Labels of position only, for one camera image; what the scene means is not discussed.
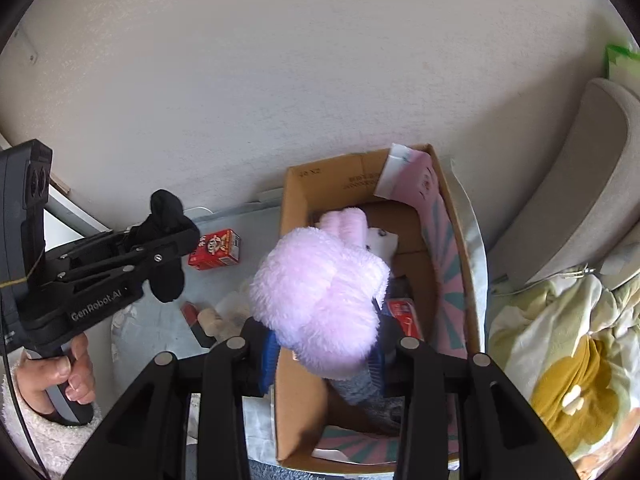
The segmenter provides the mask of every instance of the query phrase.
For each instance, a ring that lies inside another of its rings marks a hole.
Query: black cable
[[[40,469],[42,469],[44,476],[47,480],[51,480],[51,476],[49,476],[49,471],[44,467],[42,463],[42,459],[38,453],[38,450],[31,439],[31,433],[29,433],[29,428],[27,428],[27,424],[24,421],[24,417],[22,416],[22,411],[20,410],[20,404],[18,404],[18,398],[15,395],[14,388],[14,379],[11,375],[11,368],[9,367],[9,357],[6,354],[6,341],[5,341],[5,333],[4,333],[4,313],[2,312],[2,300],[0,299],[0,344],[2,346],[2,363],[4,364],[4,370],[6,372],[6,380],[9,385],[9,392],[11,393],[11,399],[14,402],[15,413],[18,415],[18,420],[20,420],[20,425],[22,426],[22,431],[24,432],[24,436],[29,443],[29,447],[31,448],[31,452],[38,463]]]

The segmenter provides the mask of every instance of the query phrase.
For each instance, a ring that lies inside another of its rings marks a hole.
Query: camera lens
[[[38,195],[42,196],[45,188],[47,187],[47,174],[44,172],[44,168],[40,170],[40,178],[38,180]]]
[[[35,171],[31,173],[31,181],[29,182],[29,192],[31,193],[32,197],[35,197],[36,193],[38,192],[38,175],[36,174]]]

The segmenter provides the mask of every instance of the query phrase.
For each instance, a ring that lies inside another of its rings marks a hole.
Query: yellow string
[[[38,263],[40,262],[40,259],[43,254],[44,254],[44,249],[40,253],[40,256],[38,256],[38,259],[36,260],[36,262],[33,264],[33,267],[31,267],[31,270],[27,272],[27,275],[24,278],[18,278],[17,280],[11,280],[10,282],[0,283],[0,288],[5,288],[6,286],[19,285],[20,283],[26,282],[33,274],[33,271],[36,270],[36,267],[38,266]]]

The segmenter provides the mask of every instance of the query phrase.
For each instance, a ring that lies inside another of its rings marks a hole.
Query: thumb
[[[64,383],[71,373],[68,357],[26,359],[16,370],[20,392],[42,392],[50,386]]]

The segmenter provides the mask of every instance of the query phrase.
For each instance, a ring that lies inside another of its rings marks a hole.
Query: red package
[[[418,326],[417,318],[415,317],[413,301],[408,298],[403,298],[401,300],[386,300],[386,306],[388,307],[391,315],[399,321],[405,335],[415,337],[416,339],[422,339],[424,341],[422,333],[420,332],[420,327]]]
[[[232,229],[204,235],[189,255],[188,263],[198,270],[237,265],[240,263],[240,237]]]

